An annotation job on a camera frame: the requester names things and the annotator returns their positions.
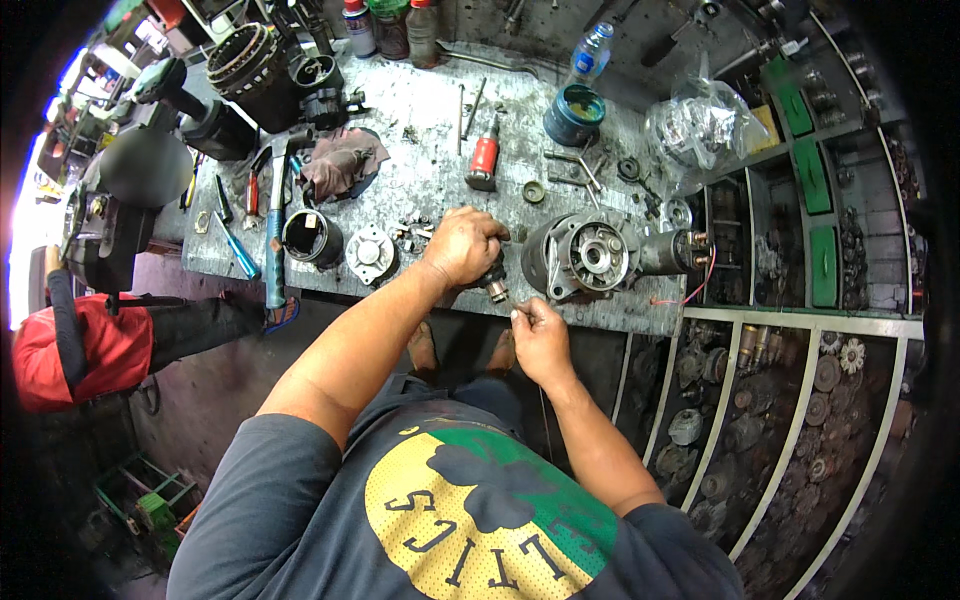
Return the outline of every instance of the workbench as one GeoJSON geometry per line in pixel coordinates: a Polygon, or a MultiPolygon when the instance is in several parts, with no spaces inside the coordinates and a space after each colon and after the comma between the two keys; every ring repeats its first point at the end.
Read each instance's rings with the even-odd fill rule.
{"type": "MultiPolygon", "coordinates": [[[[489,48],[482,51],[495,52],[489,48]]],[[[551,172],[571,176],[570,163],[543,157],[547,149],[558,152],[581,152],[555,144],[544,132],[542,116],[557,92],[557,76],[549,74],[551,83],[540,81],[526,72],[505,71],[464,60],[441,58],[441,64],[432,70],[413,68],[408,61],[394,62],[379,56],[359,60],[337,53],[337,61],[347,82],[345,91],[361,89],[367,95],[366,106],[371,110],[352,118],[348,127],[362,127],[376,132],[390,158],[380,165],[380,172],[370,187],[357,199],[326,202],[319,206],[324,216],[344,234],[345,244],[353,233],[370,224],[390,232],[390,224],[419,210],[437,223],[444,211],[453,206],[472,204],[489,211],[504,223],[514,241],[504,245],[504,267],[511,297],[526,300],[537,292],[527,283],[520,270],[518,240],[525,238],[554,216],[593,210],[583,187],[547,181],[551,172]],[[460,84],[467,88],[465,104],[486,77],[487,84],[479,109],[463,142],[461,156],[457,156],[457,107],[460,84]],[[495,192],[479,192],[464,183],[476,139],[492,122],[494,112],[500,115],[500,152],[496,165],[495,192]],[[546,190],[546,198],[539,204],[528,204],[521,196],[523,184],[539,181],[546,190]]],[[[603,154],[606,165],[597,173],[604,185],[597,195],[601,205],[631,215],[638,231],[659,223],[643,218],[645,206],[634,204],[631,195],[641,191],[639,186],[621,181],[616,176],[616,162],[626,156],[635,156],[642,115],[607,102],[607,117],[600,130],[600,139],[585,153],[588,164],[595,165],[603,154]]],[[[309,149],[300,155],[309,154],[309,149]]],[[[193,227],[200,211],[211,215],[217,204],[215,176],[220,175],[235,215],[229,225],[253,260],[264,265],[264,228],[243,230],[243,199],[250,160],[218,163],[207,159],[197,176],[197,189],[186,215],[187,227],[183,240],[183,268],[199,273],[244,278],[227,245],[227,238],[219,225],[212,223],[206,234],[198,234],[193,227]]],[[[260,214],[265,215],[270,198],[271,172],[268,166],[259,178],[260,214]]],[[[297,188],[287,184],[289,203],[285,214],[293,214],[303,207],[297,188]]],[[[390,278],[410,266],[419,256],[396,248],[394,268],[373,285],[365,285],[346,263],[319,271],[313,264],[298,262],[287,254],[285,259],[286,285],[333,294],[365,297],[390,278]]],[[[685,276],[641,277],[634,290],[611,293],[606,297],[587,301],[587,297],[555,305],[569,324],[598,327],[614,331],[649,335],[673,336],[680,320],[677,303],[652,305],[651,298],[681,300],[685,276]]],[[[443,299],[443,307],[467,312],[507,316],[508,302],[493,304],[483,289],[466,290],[456,299],[443,299]]]]}

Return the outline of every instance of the foot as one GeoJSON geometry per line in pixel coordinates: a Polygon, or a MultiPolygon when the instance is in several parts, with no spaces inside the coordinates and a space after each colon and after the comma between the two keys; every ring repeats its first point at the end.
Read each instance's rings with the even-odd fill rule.
{"type": "Polygon", "coordinates": [[[430,325],[421,322],[407,342],[407,351],[410,352],[410,362],[414,364],[414,371],[436,371],[437,351],[433,346],[433,332],[430,325]]]}
{"type": "Polygon", "coordinates": [[[514,331],[504,329],[500,333],[500,337],[496,339],[496,346],[493,347],[493,354],[490,357],[490,362],[487,363],[487,372],[502,375],[511,369],[514,362],[516,362],[514,331]]]}
{"type": "Polygon", "coordinates": [[[300,301],[294,297],[287,299],[286,303],[274,309],[267,310],[267,321],[263,326],[264,333],[273,333],[284,325],[293,321],[300,313],[300,301]]]}

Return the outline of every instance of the black pants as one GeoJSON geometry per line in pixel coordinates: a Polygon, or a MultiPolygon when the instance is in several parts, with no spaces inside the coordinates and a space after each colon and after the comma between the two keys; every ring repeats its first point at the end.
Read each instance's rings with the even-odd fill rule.
{"type": "Polygon", "coordinates": [[[208,298],[183,306],[148,306],[154,320],[150,372],[185,356],[216,348],[263,330],[263,304],[208,298]]]}

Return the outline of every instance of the water bottle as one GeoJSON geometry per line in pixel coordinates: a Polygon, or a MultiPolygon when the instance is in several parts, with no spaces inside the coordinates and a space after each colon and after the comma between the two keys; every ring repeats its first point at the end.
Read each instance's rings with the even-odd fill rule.
{"type": "Polygon", "coordinates": [[[592,85],[610,60],[613,25],[600,21],[593,31],[580,38],[570,56],[570,75],[566,84],[592,85]]]}
{"type": "Polygon", "coordinates": [[[437,9],[430,0],[411,0],[407,14],[407,40],[410,42],[410,62],[418,69],[437,66],[437,9]]]}

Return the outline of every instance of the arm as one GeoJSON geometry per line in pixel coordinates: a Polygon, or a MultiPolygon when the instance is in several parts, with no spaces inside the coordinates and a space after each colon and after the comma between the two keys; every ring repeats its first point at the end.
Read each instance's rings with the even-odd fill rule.
{"type": "Polygon", "coordinates": [[[663,494],[623,434],[607,419],[570,364],[563,318],[540,298],[511,313],[516,359],[550,398],[577,481],[618,516],[663,494]]]}
{"type": "Polygon", "coordinates": [[[70,274],[60,263],[60,248],[47,246],[45,257],[47,288],[54,310],[54,325],[57,328],[57,353],[66,384],[73,389],[86,377],[86,353],[84,334],[80,331],[77,310],[70,289],[70,274]]]}
{"type": "Polygon", "coordinates": [[[423,259],[333,322],[257,414],[309,420],[343,450],[350,426],[387,380],[420,320],[448,289],[490,268],[500,252],[497,238],[509,234],[490,213],[472,206],[448,210],[423,259]]]}

